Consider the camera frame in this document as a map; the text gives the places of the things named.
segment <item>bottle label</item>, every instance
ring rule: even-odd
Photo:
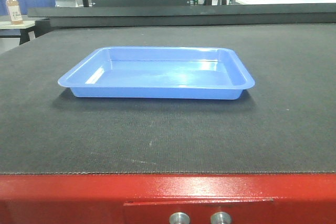
[[[22,20],[20,7],[18,5],[9,6],[8,11],[9,11],[9,15],[10,15],[12,21],[21,21]]]

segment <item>blue plastic tray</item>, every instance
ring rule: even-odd
[[[77,97],[237,99],[255,82],[224,48],[104,47],[58,83]]]

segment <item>bottle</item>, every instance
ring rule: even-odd
[[[7,0],[6,6],[8,9],[9,17],[13,25],[19,25],[23,23],[19,2],[17,0]]]

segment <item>textured mat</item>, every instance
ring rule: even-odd
[[[0,55],[0,173],[336,171],[335,24],[57,30]],[[104,46],[237,52],[236,101],[75,98],[57,80]]]

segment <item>table leg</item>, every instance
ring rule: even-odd
[[[20,45],[30,41],[29,33],[27,29],[20,29]]]

